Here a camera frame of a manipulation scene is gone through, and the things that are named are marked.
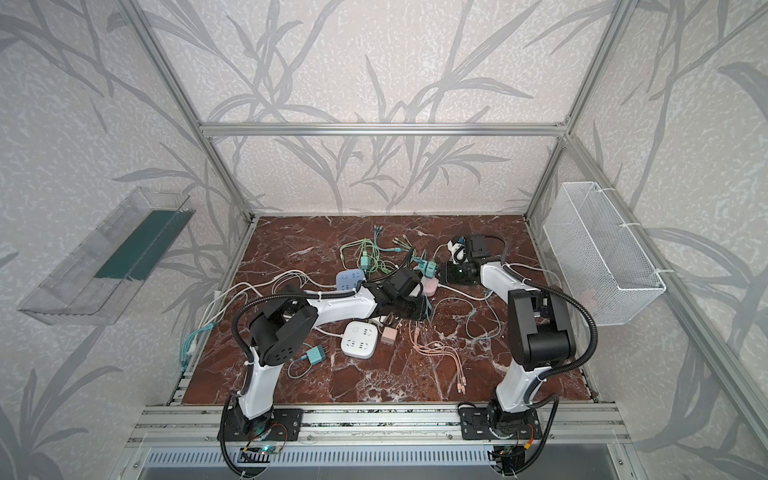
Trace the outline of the pink power strip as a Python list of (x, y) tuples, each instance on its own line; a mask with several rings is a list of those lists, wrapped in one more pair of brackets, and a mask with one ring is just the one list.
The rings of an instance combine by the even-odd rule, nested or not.
[(433, 297), (436, 294), (439, 280), (437, 278), (428, 278), (426, 276), (421, 278), (421, 284), (423, 285), (423, 294), (426, 297)]

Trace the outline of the pink usb charger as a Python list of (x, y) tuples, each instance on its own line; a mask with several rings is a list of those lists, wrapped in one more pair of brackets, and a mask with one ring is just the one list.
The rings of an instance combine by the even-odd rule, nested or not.
[(393, 345), (397, 339), (398, 330), (391, 327), (385, 327), (381, 334), (381, 342), (386, 345)]

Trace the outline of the blue power strip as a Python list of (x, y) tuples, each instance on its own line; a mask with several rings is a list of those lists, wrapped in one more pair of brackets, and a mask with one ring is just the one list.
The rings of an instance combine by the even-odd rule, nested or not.
[(336, 275), (337, 291), (356, 291), (360, 283), (366, 280), (365, 272), (362, 269), (347, 269)]

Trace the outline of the teal usb charger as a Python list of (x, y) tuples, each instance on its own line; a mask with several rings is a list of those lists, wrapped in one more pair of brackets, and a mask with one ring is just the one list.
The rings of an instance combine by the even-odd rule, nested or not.
[(312, 365), (319, 364), (326, 359), (326, 352), (322, 345), (316, 345), (311, 347), (306, 352), (306, 359)]

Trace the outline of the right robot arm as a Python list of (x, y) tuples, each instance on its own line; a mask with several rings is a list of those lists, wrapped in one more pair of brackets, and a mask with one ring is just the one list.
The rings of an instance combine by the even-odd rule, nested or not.
[(480, 285), (507, 305), (507, 340), (513, 362), (497, 385), (486, 410), (485, 427), (497, 438), (519, 436), (528, 424), (537, 424), (536, 410), (559, 402), (555, 393), (537, 401), (548, 378), (578, 370), (593, 355), (591, 343), (580, 357), (570, 321), (571, 307), (587, 320), (591, 334), (597, 330), (590, 313), (557, 287), (538, 283), (490, 253), (483, 234), (448, 241), (450, 259), (440, 267), (439, 282), (445, 286)]

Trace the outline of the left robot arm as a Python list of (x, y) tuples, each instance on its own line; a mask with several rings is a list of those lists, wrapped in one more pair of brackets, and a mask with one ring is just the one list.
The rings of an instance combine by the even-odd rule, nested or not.
[(405, 267), (347, 290), (288, 288), (246, 303), (230, 321), (231, 336), (245, 355), (244, 383), (227, 398), (219, 436), (253, 439), (269, 429), (282, 366), (298, 354), (314, 327), (389, 315), (420, 320), (423, 289), (422, 274)]

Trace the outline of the clear plastic tray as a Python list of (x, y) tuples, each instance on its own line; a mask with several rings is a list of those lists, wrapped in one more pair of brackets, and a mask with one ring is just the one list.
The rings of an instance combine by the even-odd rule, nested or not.
[(18, 311), (46, 325), (115, 324), (194, 214), (188, 194), (135, 188)]

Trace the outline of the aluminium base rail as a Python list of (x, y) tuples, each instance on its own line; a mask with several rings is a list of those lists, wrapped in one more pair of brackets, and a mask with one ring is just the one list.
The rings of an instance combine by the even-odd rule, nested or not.
[[(290, 446), (428, 445), (462, 441), (453, 404), (314, 404), (302, 417), (273, 432), (296, 433)], [(128, 447), (214, 446), (222, 408), (147, 407), (128, 437)], [(559, 406), (548, 441), (552, 444), (629, 443), (616, 405), (565, 402)]]

